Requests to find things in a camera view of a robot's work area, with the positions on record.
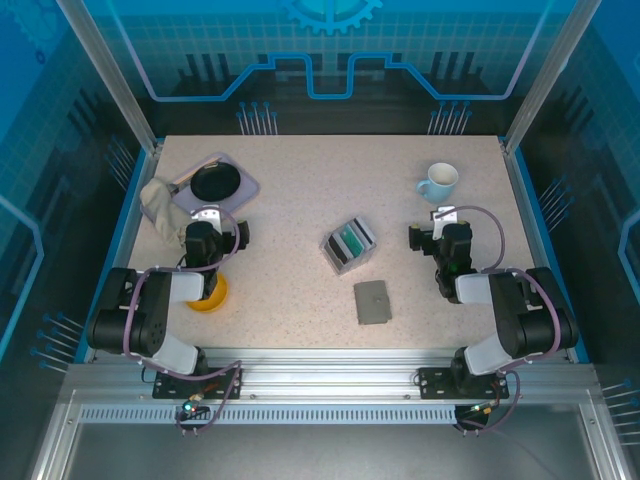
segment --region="beige cloth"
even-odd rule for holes
[[[153,222],[164,243],[181,248],[187,225],[193,220],[171,201],[167,183],[161,178],[152,178],[140,191],[140,201],[144,214]]]

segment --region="mug handle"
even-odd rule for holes
[[[421,182],[418,182],[418,184],[416,185],[416,192],[418,192],[423,197],[427,194],[427,192],[423,192],[422,187],[426,185],[431,185],[431,180],[422,180]]]

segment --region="coffee mug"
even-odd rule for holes
[[[458,183],[458,171],[448,163],[434,163],[427,171],[427,178],[416,185],[416,192],[429,203],[439,204],[453,192]]]

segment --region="table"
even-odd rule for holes
[[[218,312],[172,305],[169,329],[202,347],[443,348],[494,331],[486,305],[452,305],[434,281],[435,262],[409,249],[407,227],[429,225],[432,206],[415,193],[432,163],[454,165],[460,180],[448,200],[479,205],[503,224],[504,266],[533,265],[496,137],[473,136],[169,136],[156,175],[171,179],[222,151],[261,184],[235,216],[248,220],[251,243],[221,272],[230,285]],[[334,274],[319,249],[325,233],[361,215],[378,238],[363,266]],[[461,212],[473,230],[475,268],[499,252],[493,222]],[[143,218],[132,268],[175,265],[184,252],[163,245]],[[359,325],[353,285],[385,280],[393,319]]]

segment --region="yellow bowl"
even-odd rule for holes
[[[215,312],[224,305],[227,295],[229,294],[229,284],[227,279],[221,273],[218,273],[218,284],[213,289],[211,296],[197,302],[186,302],[190,308],[200,313]]]

